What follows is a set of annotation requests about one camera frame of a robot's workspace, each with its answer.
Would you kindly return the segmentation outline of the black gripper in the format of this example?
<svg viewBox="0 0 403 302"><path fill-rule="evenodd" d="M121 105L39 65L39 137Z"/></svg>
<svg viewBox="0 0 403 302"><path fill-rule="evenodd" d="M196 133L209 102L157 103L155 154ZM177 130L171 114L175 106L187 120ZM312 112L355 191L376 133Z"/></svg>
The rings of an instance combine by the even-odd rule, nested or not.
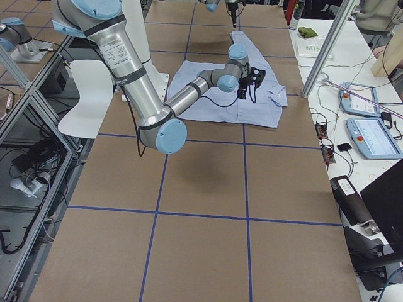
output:
<svg viewBox="0 0 403 302"><path fill-rule="evenodd" d="M232 26L233 28L236 28L237 26L237 10L238 10L238 0L227 0L227 9L230 12L230 16L232 19Z"/></svg>
<svg viewBox="0 0 403 302"><path fill-rule="evenodd" d="M237 97L239 99L246 99L247 90L251 81L251 68L248 67L239 79L239 89L237 90Z"/></svg>

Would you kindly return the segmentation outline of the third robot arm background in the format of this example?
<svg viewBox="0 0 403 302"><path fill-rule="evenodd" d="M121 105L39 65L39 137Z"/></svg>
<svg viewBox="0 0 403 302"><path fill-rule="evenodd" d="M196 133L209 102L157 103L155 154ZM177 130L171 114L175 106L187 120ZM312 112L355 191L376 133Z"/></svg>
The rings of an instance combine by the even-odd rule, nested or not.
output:
<svg viewBox="0 0 403 302"><path fill-rule="evenodd" d="M17 17L1 20L1 46L18 63L39 63L53 47L52 42L35 40Z"/></svg>

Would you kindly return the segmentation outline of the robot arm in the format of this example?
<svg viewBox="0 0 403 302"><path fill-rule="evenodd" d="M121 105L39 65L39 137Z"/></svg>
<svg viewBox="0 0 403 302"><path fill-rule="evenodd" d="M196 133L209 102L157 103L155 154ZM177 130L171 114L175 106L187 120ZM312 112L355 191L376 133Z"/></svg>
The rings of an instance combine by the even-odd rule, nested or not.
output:
<svg viewBox="0 0 403 302"><path fill-rule="evenodd" d="M214 12L217 10L220 1L219 0L198 0L198 2L204 4L208 11ZM237 28L237 12L239 9L240 2L241 1L236 1L236 0L225 1L225 8L226 8L228 15L231 17L233 28Z"/></svg>
<svg viewBox="0 0 403 302"><path fill-rule="evenodd" d="M138 139L164 154L175 153L185 144L186 125L177 118L181 113L210 88L232 92L251 73L245 46L235 43L224 68L202 71L163 101L148 75L149 64L138 55L148 49L139 1L52 1L52 11L56 31L98 46L115 83L139 115Z"/></svg>

